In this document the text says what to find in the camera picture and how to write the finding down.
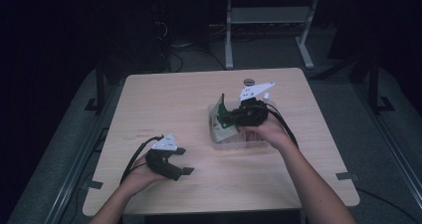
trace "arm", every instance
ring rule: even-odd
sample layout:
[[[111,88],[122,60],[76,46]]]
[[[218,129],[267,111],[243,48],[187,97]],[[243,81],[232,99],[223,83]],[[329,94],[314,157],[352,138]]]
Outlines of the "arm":
[[[311,223],[355,223],[341,199],[308,163],[271,114],[260,126],[241,129],[256,132],[282,155]]]
[[[130,198],[155,181],[165,177],[152,172],[145,165],[145,157],[140,157],[133,165],[136,167],[115,190],[90,223],[117,223]]]

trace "gray carpet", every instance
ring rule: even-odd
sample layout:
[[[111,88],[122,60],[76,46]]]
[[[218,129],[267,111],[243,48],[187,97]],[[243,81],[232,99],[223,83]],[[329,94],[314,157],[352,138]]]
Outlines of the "gray carpet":
[[[304,68],[294,40],[295,31],[289,30],[277,36],[234,43],[234,70],[298,67],[308,77],[316,75],[338,62],[326,58],[334,32],[334,29],[311,30],[307,44],[316,65],[311,71]],[[222,70],[217,60],[224,62],[223,42],[210,44],[212,56],[196,50],[188,48],[177,53],[183,59],[180,72]],[[173,70],[181,65],[174,57],[170,63]],[[356,175],[356,187],[386,199],[422,223],[421,208],[376,124],[377,118],[385,121],[415,173],[422,177],[422,118],[403,97],[395,80],[382,70],[379,92],[391,100],[396,111],[374,117],[360,95],[367,83],[349,83],[346,79],[349,70],[346,68],[325,81],[310,82],[344,163],[349,172]],[[96,97],[95,74],[92,72],[87,76],[16,206],[10,223],[45,223],[51,220],[49,218],[54,213],[50,211],[84,143],[94,146],[103,128],[109,126],[123,83],[119,86],[107,85],[106,109],[96,115],[95,112],[84,111],[88,100]],[[63,203],[67,206],[63,217],[54,220],[61,220],[60,223],[86,223],[89,220],[82,213],[87,194],[84,182],[91,178],[99,156],[98,152],[92,154],[78,177],[72,198]],[[413,223],[397,207],[364,192],[359,192],[359,195],[359,205],[351,208],[358,223]],[[143,218],[126,216],[124,223],[143,223]]]

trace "white device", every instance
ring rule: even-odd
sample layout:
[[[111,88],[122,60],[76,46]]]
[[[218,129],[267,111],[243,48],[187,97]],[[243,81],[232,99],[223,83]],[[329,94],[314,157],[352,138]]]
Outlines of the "white device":
[[[174,141],[173,133],[169,133],[164,138],[162,138],[160,141],[155,143],[152,146],[152,149],[169,150],[169,151],[177,150],[177,145],[176,145],[176,142]]]
[[[260,93],[266,91],[267,89],[271,88],[275,84],[276,84],[275,82],[269,82],[269,83],[264,83],[260,85],[246,87],[240,93],[239,101],[242,102],[244,100],[253,98],[259,95]]]

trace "floor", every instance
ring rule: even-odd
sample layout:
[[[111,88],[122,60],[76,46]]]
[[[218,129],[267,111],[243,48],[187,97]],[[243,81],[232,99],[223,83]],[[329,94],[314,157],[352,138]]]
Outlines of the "floor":
[[[307,70],[295,43],[298,28],[282,28],[253,40],[233,44],[234,70],[297,67],[309,78],[339,61],[326,58],[334,28],[313,28],[307,46],[315,68]],[[172,71],[223,69],[224,43],[217,40],[209,51],[187,47],[170,56]],[[391,147],[395,142],[416,176],[422,176],[422,117],[409,104],[395,82],[380,71],[379,95],[388,97],[394,112],[375,115],[368,107],[368,83],[352,84],[346,68],[323,81],[309,80],[329,130],[361,198],[350,210],[358,223],[422,223],[421,204],[414,197],[402,165]],[[112,120],[124,80],[106,85],[105,107],[100,113],[85,111],[96,98],[92,71],[80,86],[30,183],[16,206],[10,223],[85,223],[82,213],[92,177],[101,155],[102,137]],[[125,216],[124,223],[143,223],[143,217]]]

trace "cord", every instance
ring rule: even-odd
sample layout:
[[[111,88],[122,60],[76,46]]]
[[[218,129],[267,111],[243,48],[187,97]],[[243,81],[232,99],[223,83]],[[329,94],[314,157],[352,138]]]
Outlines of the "cord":
[[[168,70],[170,71],[170,72],[172,72],[172,73],[178,73],[178,72],[180,72],[181,70],[182,70],[182,68],[183,68],[183,65],[184,65],[184,62],[183,62],[183,59],[180,57],[180,56],[178,56],[178,55],[176,55],[176,54],[174,54],[174,53],[170,53],[170,54],[168,54],[169,56],[173,56],[173,57],[176,57],[177,59],[179,59],[179,61],[180,61],[180,67],[176,70],[176,71],[173,71],[173,69],[171,68],[171,63],[167,60],[167,63],[168,63]]]
[[[295,135],[290,130],[288,124],[285,122],[285,120],[283,119],[283,117],[279,113],[279,111],[274,106],[272,106],[270,104],[265,104],[265,105],[270,106],[271,108],[274,109],[274,111],[268,109],[267,107],[261,107],[261,106],[247,106],[247,108],[255,108],[255,109],[264,110],[264,111],[271,113],[279,121],[279,123],[282,125],[283,129],[286,131],[286,133],[288,134],[288,136],[292,140],[292,142],[295,144],[295,146],[297,148],[299,148],[298,141],[296,140]]]
[[[87,181],[88,177],[91,176],[91,175],[93,175],[93,174],[94,174],[93,171],[90,172],[90,173],[88,173],[85,176],[84,181],[82,183],[85,183]],[[78,214],[78,199],[79,199],[80,192],[81,192],[81,188],[78,189],[77,194],[75,196],[75,199],[76,199],[75,200],[76,201],[75,213],[74,213],[74,216],[72,217],[71,221],[69,222],[69,224],[73,223],[75,221],[75,218],[77,217],[77,214]]]
[[[132,171],[132,166],[134,164],[134,162],[136,161],[137,157],[139,156],[139,154],[143,151],[143,149],[146,147],[146,145],[153,141],[153,140],[157,140],[160,141],[162,138],[164,138],[164,136],[155,136],[150,138],[149,140],[147,140],[146,142],[143,142],[140,147],[137,149],[137,151],[134,153],[133,157],[130,159],[130,162],[127,164],[126,169],[123,172],[123,176],[121,177],[120,180],[120,184],[123,183],[123,181],[126,179],[126,177],[130,174],[130,172]]]
[[[168,33],[168,28],[167,28],[167,25],[165,25],[165,23],[162,23],[162,22],[155,22],[155,25],[159,25],[159,26],[163,26],[164,27],[164,34],[162,35],[162,36],[158,36],[158,38],[160,38],[160,40],[162,39],[162,38],[164,38],[165,36],[167,36],[167,33]]]
[[[170,55],[176,56],[175,53],[179,53],[179,52],[201,52],[201,53],[205,53],[205,54],[211,56],[212,58],[214,58],[218,62],[218,64],[221,66],[221,68],[223,69],[223,71],[226,71],[227,70],[225,68],[225,66],[220,62],[220,60],[218,60],[218,58],[216,56],[214,56],[213,54],[211,54],[210,52],[203,51],[203,50],[200,50],[200,49],[190,49],[190,50],[178,50],[176,52],[170,53]]]
[[[86,168],[87,168],[87,165],[88,165],[88,162],[90,161],[90,159],[93,157],[93,154],[94,153],[96,153],[96,152],[101,152],[100,150],[97,150],[97,148],[100,146],[100,144],[102,144],[105,140],[106,140],[106,131],[108,131],[109,130],[109,127],[104,127],[103,129],[102,129],[102,131],[101,131],[101,133],[100,133],[100,135],[99,135],[99,138],[97,138],[97,141],[96,141],[96,143],[94,144],[94,147],[93,147],[93,149],[92,149],[92,151],[91,151],[91,153],[90,153],[90,156],[87,158],[87,160],[85,161],[85,163],[84,163],[84,167],[83,167],[83,170],[85,170]],[[85,179],[84,179],[84,182],[87,180],[87,178],[88,178],[88,176],[90,175],[91,173],[89,173],[86,177],[85,177]],[[74,197],[74,194],[75,194],[75,188],[76,187],[74,187],[74,190],[72,191],[72,195],[71,195],[71,197],[69,198],[69,200],[72,200],[72,198]],[[78,189],[78,191],[77,191],[77,193],[76,193],[76,195],[77,195],[77,210],[78,210],[78,194],[79,194],[79,192],[81,191],[81,188],[79,188]],[[70,205],[70,201],[66,204],[66,207],[65,207],[65,211],[64,211],[64,213],[66,212],[66,210],[69,208],[69,205]],[[75,217],[76,217],[76,215],[77,215],[77,213],[75,213],[75,215],[74,215],[74,217],[72,218],[72,220],[71,220],[71,222],[70,223],[72,223],[73,222],[73,220],[75,219]]]
[[[141,166],[143,166],[143,165],[145,165],[145,164],[146,164],[146,162],[145,162],[145,163],[143,163],[143,164],[140,164],[140,165],[138,165],[138,166],[133,167],[133,168],[130,170],[130,172],[134,171],[135,169],[137,169],[137,168],[139,168],[139,167],[141,167]]]
[[[390,201],[388,201],[388,200],[386,200],[386,199],[384,199],[384,198],[382,198],[382,197],[380,197],[380,196],[377,196],[377,195],[375,195],[375,194],[373,194],[373,193],[370,193],[370,192],[368,192],[368,191],[365,191],[365,190],[363,190],[363,189],[361,189],[361,188],[357,188],[357,187],[356,187],[356,190],[357,190],[357,191],[359,191],[359,192],[362,192],[362,193],[364,193],[364,194],[366,194],[366,195],[368,195],[368,196],[371,196],[371,197],[373,197],[373,198],[375,198],[375,199],[378,199],[378,200],[380,200],[380,201],[383,201],[383,202],[387,203],[388,205],[390,205],[390,206],[394,207],[395,209],[397,209],[398,211],[400,211],[401,213],[403,213],[404,215],[406,215],[406,216],[407,216],[409,219],[411,219],[414,223],[419,224],[419,221],[418,221],[418,220],[416,220],[416,218],[414,218],[412,215],[410,215],[410,213],[408,213],[407,211],[405,211],[403,208],[401,208],[401,207],[399,207],[399,206],[395,205],[394,203],[392,203],[392,202],[390,202]]]

